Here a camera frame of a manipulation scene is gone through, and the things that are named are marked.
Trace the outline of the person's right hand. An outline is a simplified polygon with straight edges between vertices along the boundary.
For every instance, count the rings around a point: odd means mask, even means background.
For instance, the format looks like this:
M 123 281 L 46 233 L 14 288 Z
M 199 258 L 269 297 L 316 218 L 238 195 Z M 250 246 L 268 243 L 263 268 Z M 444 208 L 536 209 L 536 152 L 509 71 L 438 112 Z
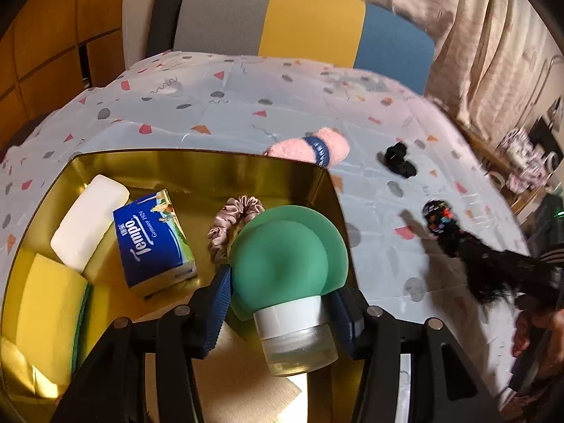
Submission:
M 533 327 L 549 330 L 551 339 L 539 366 L 538 377 L 548 378 L 563 369 L 563 310 L 533 310 L 535 300 L 527 295 L 516 300 L 520 310 L 515 322 L 511 355 L 519 357 L 529 347 L 529 333 Z

